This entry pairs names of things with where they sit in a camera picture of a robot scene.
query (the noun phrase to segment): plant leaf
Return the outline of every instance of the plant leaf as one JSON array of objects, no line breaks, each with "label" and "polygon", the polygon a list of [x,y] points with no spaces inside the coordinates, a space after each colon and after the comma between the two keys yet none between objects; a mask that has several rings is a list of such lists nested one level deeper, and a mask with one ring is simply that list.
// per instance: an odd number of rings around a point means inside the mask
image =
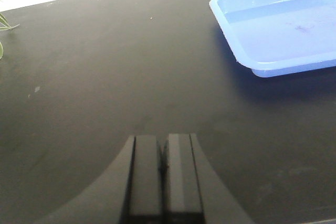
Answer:
[{"label": "plant leaf", "polygon": [[9,23],[7,22],[6,17],[0,13],[0,23],[2,23],[4,26],[10,27]]},{"label": "plant leaf", "polygon": [[4,54],[4,48],[2,47],[2,44],[0,42],[0,59],[2,58],[3,54]]},{"label": "plant leaf", "polygon": [[15,27],[18,27],[20,24],[17,24],[16,26],[2,26],[0,27],[0,31],[7,31],[7,30],[12,30]]}]

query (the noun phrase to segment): blue tray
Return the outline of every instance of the blue tray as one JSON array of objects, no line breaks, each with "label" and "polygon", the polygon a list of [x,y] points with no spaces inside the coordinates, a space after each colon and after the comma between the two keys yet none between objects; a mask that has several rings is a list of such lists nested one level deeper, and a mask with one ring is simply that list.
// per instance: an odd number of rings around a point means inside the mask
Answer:
[{"label": "blue tray", "polygon": [[336,0],[211,0],[237,61],[260,77],[336,66]]}]

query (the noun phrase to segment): black tabletop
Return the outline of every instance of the black tabletop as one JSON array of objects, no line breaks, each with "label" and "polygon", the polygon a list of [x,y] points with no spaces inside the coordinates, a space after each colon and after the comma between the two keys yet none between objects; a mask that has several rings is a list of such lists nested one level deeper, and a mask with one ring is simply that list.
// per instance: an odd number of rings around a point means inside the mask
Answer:
[{"label": "black tabletop", "polygon": [[262,79],[209,0],[59,0],[5,12],[0,222],[94,181],[129,135],[197,133],[257,223],[336,215],[336,69]]}]

